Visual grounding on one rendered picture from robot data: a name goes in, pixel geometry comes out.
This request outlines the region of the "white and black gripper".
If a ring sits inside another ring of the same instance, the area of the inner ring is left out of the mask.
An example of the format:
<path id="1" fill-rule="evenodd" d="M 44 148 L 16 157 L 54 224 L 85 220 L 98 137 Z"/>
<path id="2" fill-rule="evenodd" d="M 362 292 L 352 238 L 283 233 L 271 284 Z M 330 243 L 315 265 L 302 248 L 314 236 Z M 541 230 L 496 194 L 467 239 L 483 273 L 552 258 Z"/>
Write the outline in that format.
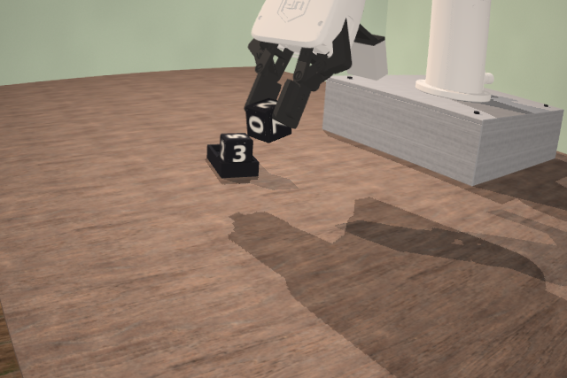
<path id="1" fill-rule="evenodd" d="M 291 57 L 297 58 L 293 81 L 286 80 L 272 114 L 273 120 L 297 128 L 311 91 L 351 68 L 350 48 L 365 1 L 266 0 L 248 44 L 257 77 L 245 107 L 267 98 L 276 100 L 282 87 L 278 81 Z"/>

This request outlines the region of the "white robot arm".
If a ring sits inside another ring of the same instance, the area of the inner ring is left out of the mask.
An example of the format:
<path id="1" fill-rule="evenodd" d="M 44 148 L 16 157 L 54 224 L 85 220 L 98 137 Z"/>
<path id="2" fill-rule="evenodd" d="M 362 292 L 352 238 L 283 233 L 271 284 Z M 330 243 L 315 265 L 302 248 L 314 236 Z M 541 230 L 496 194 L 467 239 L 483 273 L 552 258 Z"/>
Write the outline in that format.
<path id="1" fill-rule="evenodd" d="M 418 90 L 462 101 L 491 100 L 484 90 L 494 81 L 485 72 L 491 1 L 432 0 L 426 80 L 416 81 Z M 388 74 L 385 36 L 372 35 L 361 24 L 351 56 L 348 74 L 374 81 Z"/>

